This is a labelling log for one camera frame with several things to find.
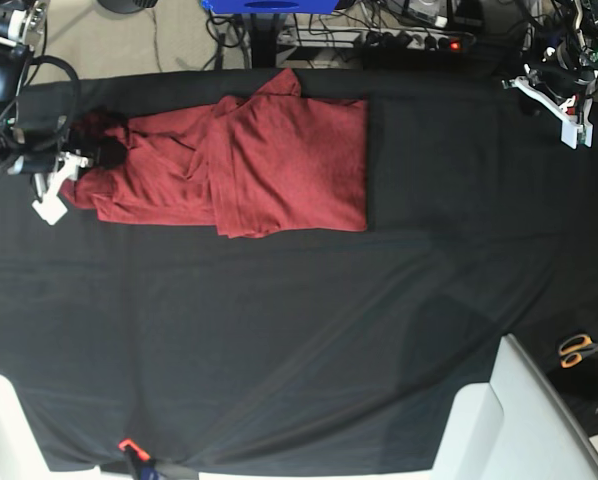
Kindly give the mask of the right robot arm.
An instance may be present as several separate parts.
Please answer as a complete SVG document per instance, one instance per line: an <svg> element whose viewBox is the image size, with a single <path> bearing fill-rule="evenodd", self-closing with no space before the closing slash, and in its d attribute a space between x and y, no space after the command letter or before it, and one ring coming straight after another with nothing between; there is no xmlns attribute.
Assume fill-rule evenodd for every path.
<svg viewBox="0 0 598 480"><path fill-rule="evenodd" d="M60 198L67 181L93 168L113 168L127 157L124 145L95 132L100 119L76 123L81 83L65 60L46 54L46 1L0 1L0 178L26 175L36 213L49 225L68 211ZM51 129L18 127L18 102L42 65L62 70L70 81L68 110Z"/></svg>

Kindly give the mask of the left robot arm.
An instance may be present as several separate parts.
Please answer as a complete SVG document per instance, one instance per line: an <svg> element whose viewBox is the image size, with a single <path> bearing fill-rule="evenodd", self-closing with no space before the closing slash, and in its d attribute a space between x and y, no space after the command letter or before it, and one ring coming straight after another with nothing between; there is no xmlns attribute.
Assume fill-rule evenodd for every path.
<svg viewBox="0 0 598 480"><path fill-rule="evenodd" d="M542 106L561 124L561 142L590 147L589 116L598 94L598 1L515 1L526 34L519 74L502 87L515 90L532 107Z"/></svg>

